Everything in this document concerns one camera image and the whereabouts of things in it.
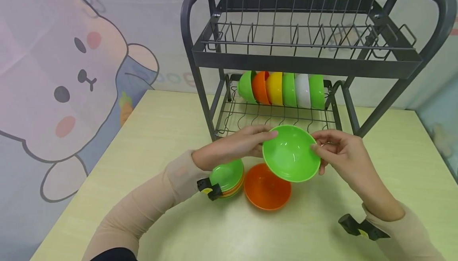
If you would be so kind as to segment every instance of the plastic bowl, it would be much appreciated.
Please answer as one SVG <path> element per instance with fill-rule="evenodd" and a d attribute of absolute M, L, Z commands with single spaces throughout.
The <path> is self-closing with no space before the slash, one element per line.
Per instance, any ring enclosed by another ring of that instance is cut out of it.
<path fill-rule="evenodd" d="M 253 90 L 251 89 L 251 81 L 255 78 L 255 76 L 256 72 L 246 71 L 242 77 L 240 77 L 240 81 L 237 84 L 237 91 L 240 97 L 252 104 L 257 104 L 255 96 L 253 96 Z"/>
<path fill-rule="evenodd" d="M 237 183 L 237 185 L 233 189 L 230 189 L 228 191 L 224 191 L 223 192 L 223 197 L 226 196 L 226 195 L 231 195 L 234 192 L 238 191 L 242 187 L 244 180 L 245 180 L 245 175 L 242 176 L 242 178 L 239 180 L 239 183 Z"/>
<path fill-rule="evenodd" d="M 241 159 L 219 165 L 210 174 L 210 182 L 212 185 L 218 183 L 222 192 L 229 191 L 239 183 L 243 177 L 244 169 Z"/>
<path fill-rule="evenodd" d="M 294 83 L 294 73 L 285 73 L 283 75 L 283 103 L 289 107 L 297 107 Z"/>
<path fill-rule="evenodd" d="M 258 74 L 256 74 L 253 81 L 251 81 L 251 88 L 253 89 L 253 94 L 256 101 L 260 102 L 261 104 L 270 105 L 266 89 L 267 78 L 269 78 L 269 72 L 260 71 Z"/>
<path fill-rule="evenodd" d="M 323 75 L 309 75 L 309 85 L 312 108 L 324 110 Z"/>
<path fill-rule="evenodd" d="M 262 145 L 262 154 L 272 172 L 290 182 L 311 179 L 320 167 L 320 157 L 310 149 L 316 143 L 314 138 L 292 125 L 277 126 L 272 131 L 278 131 L 278 136 Z"/>
<path fill-rule="evenodd" d="M 236 195 L 236 194 L 238 194 L 238 193 L 240 192 L 240 189 L 241 189 L 242 187 L 243 187 L 243 183 L 242 183 L 240 186 L 234 188 L 234 191 L 232 191 L 231 193 L 229 193 L 229 194 L 223 194 L 223 195 L 222 195 L 221 197 L 219 197 L 219 198 L 233 197 L 234 195 Z"/>
<path fill-rule="evenodd" d="M 281 94 L 282 78 L 282 72 L 274 72 L 269 75 L 266 81 L 267 96 L 269 101 L 274 105 L 283 105 L 283 96 Z"/>
<path fill-rule="evenodd" d="M 243 187 L 250 203 L 263 210 L 282 208 L 291 195 L 291 183 L 278 178 L 266 164 L 252 167 Z"/>
<path fill-rule="evenodd" d="M 297 104 L 301 108 L 311 107 L 309 76 L 307 74 L 298 74 L 295 80 Z"/>

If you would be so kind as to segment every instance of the yellow bowl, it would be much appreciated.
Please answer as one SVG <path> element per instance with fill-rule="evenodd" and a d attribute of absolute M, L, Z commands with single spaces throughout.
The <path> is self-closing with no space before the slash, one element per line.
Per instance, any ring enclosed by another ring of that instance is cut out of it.
<path fill-rule="evenodd" d="M 283 105 L 283 95 L 281 93 L 282 72 L 274 72 L 269 75 L 266 81 L 267 97 L 274 105 Z"/>

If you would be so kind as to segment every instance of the arm sleeve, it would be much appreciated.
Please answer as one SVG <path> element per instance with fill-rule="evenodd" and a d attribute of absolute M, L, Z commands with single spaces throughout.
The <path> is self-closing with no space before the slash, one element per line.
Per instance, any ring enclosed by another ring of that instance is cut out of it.
<path fill-rule="evenodd" d="M 401 205 L 406 215 L 400 220 L 386 222 L 371 214 L 363 204 L 367 221 L 391 237 L 376 241 L 383 254 L 390 261 L 445 261 L 432 245 L 418 216 L 403 203 Z"/>
<path fill-rule="evenodd" d="M 118 247 L 136 256 L 140 237 L 166 210 L 198 192 L 197 181 L 209 176 L 209 171 L 196 167 L 191 153 L 185 152 L 121 199 L 96 229 L 82 260 Z"/>

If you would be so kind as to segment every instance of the metal wire rack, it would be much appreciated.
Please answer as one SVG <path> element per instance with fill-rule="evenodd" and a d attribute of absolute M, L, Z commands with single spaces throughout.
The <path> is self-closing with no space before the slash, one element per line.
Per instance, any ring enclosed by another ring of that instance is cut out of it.
<path fill-rule="evenodd" d="M 367 10 L 373 9 L 374 1 L 225 0 L 220 4 L 222 17 L 219 20 L 223 22 L 210 24 L 212 31 L 217 32 L 216 39 L 201 42 L 205 52 L 216 51 L 216 45 L 221 45 L 224 53 L 250 54 L 251 51 L 272 55 L 275 47 L 287 47 L 289 49 L 282 51 L 282 55 L 340 59 L 356 59 L 361 49 L 368 49 L 366 59 L 384 61 L 392 50 L 415 50 L 417 38 L 407 25 L 394 29 L 388 23 L 380 26 L 371 23 Z M 261 17 L 261 20 L 271 22 L 260 23 L 260 15 L 267 11 L 270 11 L 270 18 Z M 237 15 L 231 20 L 229 13 Z M 387 33 L 388 41 L 381 32 Z M 394 44 L 400 32 L 409 41 L 403 47 Z"/>
<path fill-rule="evenodd" d="M 202 110 L 213 140 L 252 123 L 292 123 L 309 132 L 341 129 L 335 93 L 340 88 L 353 134 L 364 137 L 415 77 L 431 61 L 455 24 L 456 0 L 433 0 L 438 20 L 420 50 L 409 26 L 397 26 L 390 13 L 398 0 L 208 0 L 210 17 L 192 40 L 191 8 L 184 0 L 181 34 Z M 219 84 L 209 105 L 200 67 L 217 68 Z M 226 69 L 346 76 L 328 89 L 323 111 L 248 104 L 235 95 L 239 76 Z M 355 77 L 397 79 L 360 126 L 350 95 Z M 213 118 L 226 89 L 216 126 Z"/>
<path fill-rule="evenodd" d="M 232 82 L 231 99 L 223 102 L 216 126 L 218 137 L 225 137 L 248 125 L 296 125 L 307 132 L 322 129 L 341 129 L 340 119 L 331 109 L 287 107 L 277 105 L 251 104 L 236 94 L 237 82 Z"/>

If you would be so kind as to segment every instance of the wall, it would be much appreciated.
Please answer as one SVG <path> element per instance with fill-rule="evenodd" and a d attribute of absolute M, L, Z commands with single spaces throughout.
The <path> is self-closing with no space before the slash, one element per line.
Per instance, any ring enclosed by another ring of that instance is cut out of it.
<path fill-rule="evenodd" d="M 458 75 L 417 111 L 450 173 L 458 183 Z"/>
<path fill-rule="evenodd" d="M 0 0 L 0 260 L 30 258 L 146 89 L 196 90 L 182 1 Z M 421 47 L 437 11 L 400 0 L 392 17 Z M 207 19 L 198 0 L 194 38 Z M 457 43 L 446 42 L 396 107 L 416 107 L 457 72 Z M 217 71 L 202 75 L 214 92 Z M 356 79 L 355 104 L 376 105 L 393 83 Z"/>

